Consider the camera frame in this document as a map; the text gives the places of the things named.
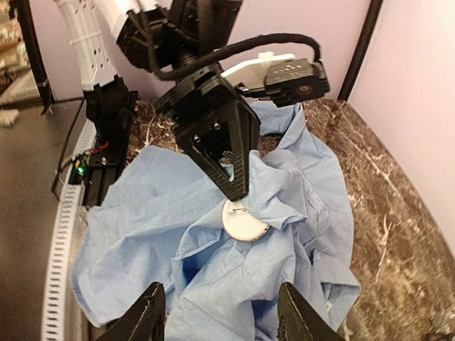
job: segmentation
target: crumpled blue fabric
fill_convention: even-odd
[[[300,105],[252,108],[261,134],[250,153],[250,213],[271,228],[256,242],[223,230],[223,194],[192,160],[145,148],[88,214],[73,290],[90,322],[122,316],[152,282],[166,291],[166,340],[275,340],[277,295],[293,283],[333,328],[360,294],[351,273],[353,216],[334,153],[310,134]]]

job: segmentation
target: pink wall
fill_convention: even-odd
[[[455,1],[385,0],[350,103],[455,252]]]
[[[159,0],[168,6],[171,0]],[[355,44],[357,43],[369,0],[245,0],[231,42],[239,41],[261,33],[289,31],[315,37],[322,45],[323,61],[328,70],[332,91],[330,97],[338,94],[348,69]],[[77,60],[68,45],[68,30],[57,6],[51,0],[31,1],[33,20],[41,47],[51,87],[58,99],[80,96],[80,76]],[[114,39],[108,33],[103,35],[108,49],[114,51],[112,59],[119,73],[124,76],[132,89],[140,90],[145,97],[163,94],[171,84],[157,82],[153,76],[135,70],[116,50]],[[242,60],[257,57],[260,51],[273,50],[275,53],[295,53],[298,57],[311,57],[310,50],[298,45],[271,45],[230,58],[225,67]]]

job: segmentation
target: black pole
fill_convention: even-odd
[[[29,0],[10,0],[10,16],[17,10],[18,22],[21,25],[23,41],[26,44],[28,59],[35,77],[36,85],[45,110],[54,103],[48,74],[44,68],[38,38],[36,37]]]
[[[338,95],[339,100],[347,101],[353,90],[358,73],[362,67],[363,60],[365,59],[368,46],[370,45],[371,36],[373,35],[376,23],[378,22],[382,1],[383,0],[371,0],[370,2],[370,8],[368,9],[365,23],[363,24],[362,32],[360,33],[360,37],[354,51],[353,59],[350,62],[348,72],[346,73],[346,77]]]

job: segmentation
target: brown marble countertop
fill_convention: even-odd
[[[352,270],[362,294],[339,333],[347,340],[422,340],[455,331],[455,261],[417,191],[346,103],[304,104],[310,131],[337,154],[355,219]],[[178,151],[170,119],[139,101],[129,162],[145,146]],[[261,154],[276,148],[261,138]]]

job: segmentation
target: white disk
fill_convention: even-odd
[[[227,234],[239,242],[253,242],[269,230],[269,225],[248,213],[248,209],[240,201],[226,200],[221,221]]]

